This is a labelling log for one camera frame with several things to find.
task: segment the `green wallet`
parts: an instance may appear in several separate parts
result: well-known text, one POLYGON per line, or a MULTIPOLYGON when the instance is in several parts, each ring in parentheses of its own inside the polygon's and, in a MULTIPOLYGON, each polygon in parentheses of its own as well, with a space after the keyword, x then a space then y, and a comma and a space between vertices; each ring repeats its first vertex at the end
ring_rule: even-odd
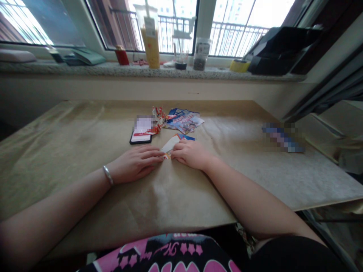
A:
POLYGON ((106 59, 103 56, 86 48, 72 49, 72 51, 77 59, 88 65, 96 65, 106 62, 106 59))

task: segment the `red bottle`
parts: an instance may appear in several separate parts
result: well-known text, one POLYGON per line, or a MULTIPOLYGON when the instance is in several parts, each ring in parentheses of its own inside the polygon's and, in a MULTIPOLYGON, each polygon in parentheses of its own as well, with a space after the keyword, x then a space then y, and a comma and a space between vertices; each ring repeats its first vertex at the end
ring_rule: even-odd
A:
POLYGON ((126 50, 121 45, 116 45, 115 53, 120 65, 130 65, 126 50))

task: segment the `silver bracelet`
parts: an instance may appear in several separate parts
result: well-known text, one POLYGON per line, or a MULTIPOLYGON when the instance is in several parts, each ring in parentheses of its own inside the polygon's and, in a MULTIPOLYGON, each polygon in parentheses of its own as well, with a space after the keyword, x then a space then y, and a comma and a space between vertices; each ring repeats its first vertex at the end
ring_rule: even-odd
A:
POLYGON ((113 182, 113 179, 111 177, 110 171, 107 169, 107 167, 105 165, 103 166, 103 172, 105 172, 105 175, 107 177, 107 180, 111 184, 111 187, 114 186, 114 182, 113 182))

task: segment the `hand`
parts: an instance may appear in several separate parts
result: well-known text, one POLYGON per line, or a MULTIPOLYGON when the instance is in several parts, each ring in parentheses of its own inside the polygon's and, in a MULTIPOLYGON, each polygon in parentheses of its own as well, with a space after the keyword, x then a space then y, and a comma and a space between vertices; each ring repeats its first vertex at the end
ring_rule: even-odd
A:
POLYGON ((164 152, 151 145, 134 147, 106 165, 115 184, 136 181, 148 175, 154 166, 162 162, 164 152))
POLYGON ((171 153, 171 158, 189 167, 205 171, 213 156, 202 144, 195 141, 180 140, 171 153))

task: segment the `window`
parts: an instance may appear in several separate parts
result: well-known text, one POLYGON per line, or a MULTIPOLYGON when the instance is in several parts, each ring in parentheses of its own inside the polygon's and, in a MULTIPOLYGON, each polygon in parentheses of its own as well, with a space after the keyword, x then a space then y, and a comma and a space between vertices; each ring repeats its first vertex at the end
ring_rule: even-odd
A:
MULTIPOLYGON (((329 20, 327 14, 336 8, 327 7, 334 4, 332 2, 148 0, 149 5, 160 11, 157 23, 162 61, 170 60, 170 56, 164 53, 173 54, 174 29, 190 29, 191 51, 194 37, 210 37, 212 44, 208 64, 222 67, 230 64, 228 58, 244 56, 273 26, 308 27, 317 18, 318 23, 331 23, 333 20, 329 20), (198 22, 191 25, 193 17, 197 17, 198 22)), ((0 42, 3 48, 28 50, 42 58, 49 57, 44 45, 50 44, 57 46, 61 54, 69 52, 63 46, 85 46, 107 60, 116 60, 112 52, 115 45, 123 45, 128 51, 145 50, 134 4, 144 5, 145 0, 0 0, 0 42)))
POLYGON ((294 2, 295 0, 217 0, 216 6, 220 8, 214 11, 210 55, 243 57, 271 27, 282 25, 294 2))
MULTIPOLYGON (((94 19, 100 30, 106 49, 114 50, 116 45, 122 45, 129 51, 145 51, 141 37, 134 4, 145 5, 145 0, 88 0, 94 19)), ((186 5, 185 0, 174 0, 176 17, 173 15, 173 0, 149 0, 150 6, 156 7, 159 29, 159 50, 161 53, 173 53, 168 47, 172 44, 174 29, 189 31, 189 20, 195 16, 197 0, 186 5)))
POLYGON ((61 0, 0 0, 0 41, 84 46, 61 0))

